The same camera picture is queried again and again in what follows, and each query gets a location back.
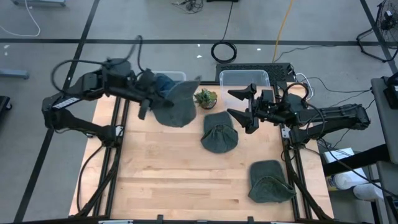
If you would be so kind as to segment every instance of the wooden table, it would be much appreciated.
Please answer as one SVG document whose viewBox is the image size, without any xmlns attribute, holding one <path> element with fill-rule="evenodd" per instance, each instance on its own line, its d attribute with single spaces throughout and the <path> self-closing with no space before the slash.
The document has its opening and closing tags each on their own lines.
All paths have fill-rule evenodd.
<svg viewBox="0 0 398 224">
<path fill-rule="evenodd" d="M 226 154 L 213 154 L 200 143 L 203 118 L 226 108 L 219 86 L 200 88 L 217 92 L 219 100 L 212 110 L 197 108 L 197 117 L 184 128 L 163 126 L 150 112 L 145 121 L 139 120 L 139 105 L 130 104 L 111 218 L 154 220 L 162 214 L 165 220 L 244 221 L 253 216 L 255 221 L 294 221 L 291 201 L 254 203 L 248 197 L 248 171 L 253 162 L 276 159 L 281 162 L 286 175 L 285 164 L 280 158 L 282 140 L 279 127 L 264 122 L 254 134 L 245 134 L 232 118 L 239 133 L 238 146 Z M 302 95 L 303 91 L 294 86 L 290 92 Z M 110 123 L 114 101 L 113 97 L 98 100 L 94 123 Z M 97 139 L 89 139 L 83 161 L 99 145 Z M 307 147 L 318 150 L 315 141 L 309 142 Z M 85 169 L 81 181 L 81 206 L 97 188 L 103 153 L 104 150 Z M 332 217 L 321 160 L 310 151 L 301 150 L 301 155 L 307 189 L 325 213 Z M 298 189 L 297 192 L 300 216 L 304 217 L 301 193 Z M 70 214 L 76 212 L 75 193 Z"/>
</svg>

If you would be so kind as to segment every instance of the table leg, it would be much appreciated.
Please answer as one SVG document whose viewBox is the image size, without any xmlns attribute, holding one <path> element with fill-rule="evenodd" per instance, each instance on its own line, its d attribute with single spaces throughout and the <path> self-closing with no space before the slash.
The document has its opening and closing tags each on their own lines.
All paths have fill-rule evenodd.
<svg viewBox="0 0 398 224">
<path fill-rule="evenodd" d="M 371 202 L 374 224 L 380 224 L 379 212 L 377 211 L 376 202 Z"/>
<path fill-rule="evenodd" d="M 352 169 L 357 169 L 360 167 L 375 164 L 377 161 L 390 161 L 390 156 L 387 150 L 387 146 L 383 144 L 367 151 L 360 152 L 353 156 L 340 159 L 340 161 L 344 162 Z M 325 174 L 325 177 L 345 171 L 349 170 L 337 161 L 323 165 L 323 173 Z"/>
</svg>

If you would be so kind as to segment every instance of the succulent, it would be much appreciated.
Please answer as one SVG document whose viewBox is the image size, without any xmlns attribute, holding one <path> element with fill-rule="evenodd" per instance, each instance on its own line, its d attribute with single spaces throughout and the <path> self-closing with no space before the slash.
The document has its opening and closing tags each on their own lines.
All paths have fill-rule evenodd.
<svg viewBox="0 0 398 224">
<path fill-rule="evenodd" d="M 194 95 L 195 103 L 198 103 L 202 108 L 213 106 L 217 101 L 217 94 L 207 89 L 201 89 L 200 93 Z"/>
</svg>

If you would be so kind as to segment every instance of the green hat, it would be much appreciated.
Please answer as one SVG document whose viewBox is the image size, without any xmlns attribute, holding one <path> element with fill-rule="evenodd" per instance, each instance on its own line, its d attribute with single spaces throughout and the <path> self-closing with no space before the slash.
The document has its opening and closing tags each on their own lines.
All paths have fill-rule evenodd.
<svg viewBox="0 0 398 224">
<path fill-rule="evenodd" d="M 284 202 L 296 195 L 286 183 L 280 163 L 276 160 L 255 162 L 250 167 L 249 198 L 257 203 Z"/>
<path fill-rule="evenodd" d="M 163 125 L 182 128 L 191 123 L 197 115 L 197 109 L 193 102 L 193 94 L 200 83 L 200 77 L 194 81 L 185 81 L 175 84 L 165 97 L 174 103 L 171 108 L 153 109 L 156 120 Z"/>
<path fill-rule="evenodd" d="M 205 134 L 200 142 L 210 152 L 225 153 L 238 145 L 238 132 L 226 111 L 206 115 L 203 129 Z"/>
</svg>

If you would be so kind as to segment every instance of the concrete floor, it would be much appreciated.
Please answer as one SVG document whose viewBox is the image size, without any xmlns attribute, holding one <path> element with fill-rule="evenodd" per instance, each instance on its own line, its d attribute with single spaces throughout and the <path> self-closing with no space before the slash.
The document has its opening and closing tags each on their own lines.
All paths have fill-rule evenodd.
<svg viewBox="0 0 398 224">
<path fill-rule="evenodd" d="M 228 2 L 205 3 L 198 14 L 187 15 L 170 5 L 173 0 L 101 0 L 88 34 L 89 39 L 220 39 L 228 18 Z M 374 16 L 377 0 L 367 0 Z M 79 39 L 93 0 L 69 0 L 67 7 L 33 5 L 33 16 L 42 28 L 43 39 Z M 249 0 L 235 4 L 226 39 L 275 40 L 280 23 L 289 5 L 288 0 Z M 0 1 L 0 25 L 20 34 L 34 34 L 35 27 L 22 6 Z M 349 41 L 370 28 L 359 1 L 300 0 L 294 3 L 284 27 L 282 40 Z M 0 30 L 0 40 L 17 38 Z M 366 37 L 376 41 L 374 34 Z M 129 45 L 86 44 L 81 57 L 104 60 L 123 57 Z M 295 45 L 280 45 L 279 53 Z M 12 222 L 42 145 L 46 128 L 40 111 L 43 98 L 56 91 L 50 84 L 50 71 L 56 63 L 73 58 L 77 44 L 8 44 L 0 42 L 0 68 L 26 69 L 30 79 L 0 78 L 0 95 L 12 98 L 13 110 L 2 121 L 0 129 L 0 223 Z M 237 45 L 236 63 L 264 63 L 272 60 L 273 45 Z M 174 70 L 188 79 L 201 75 L 203 80 L 215 79 L 216 62 L 210 55 L 211 45 L 153 44 L 142 50 L 142 66 L 153 70 Z M 380 47 L 367 49 L 383 56 Z M 230 50 L 222 46 L 216 51 L 228 57 Z M 131 62 L 136 67 L 136 59 Z M 365 90 L 370 79 L 392 74 L 388 64 L 362 54 L 357 46 L 321 47 L 295 51 L 279 62 L 290 62 L 296 72 L 320 77 L 334 90 Z M 96 69 L 79 64 L 75 77 Z M 58 71 L 62 85 L 69 66 Z M 330 93 L 320 82 L 311 81 L 318 107 L 330 106 L 353 94 Z M 347 103 L 368 105 L 373 96 L 365 93 Z M 81 102 L 71 107 L 72 113 L 90 120 L 95 102 Z M 364 151 L 384 143 L 375 105 L 368 109 L 372 124 L 365 131 L 350 131 L 339 147 Z M 329 134 L 326 140 L 337 142 L 343 131 Z M 79 133 L 56 134 L 28 206 L 25 221 L 65 218 L 80 169 L 86 138 Z M 331 194 L 335 217 L 346 222 L 373 222 L 370 203 L 356 200 L 351 192 Z"/>
</svg>

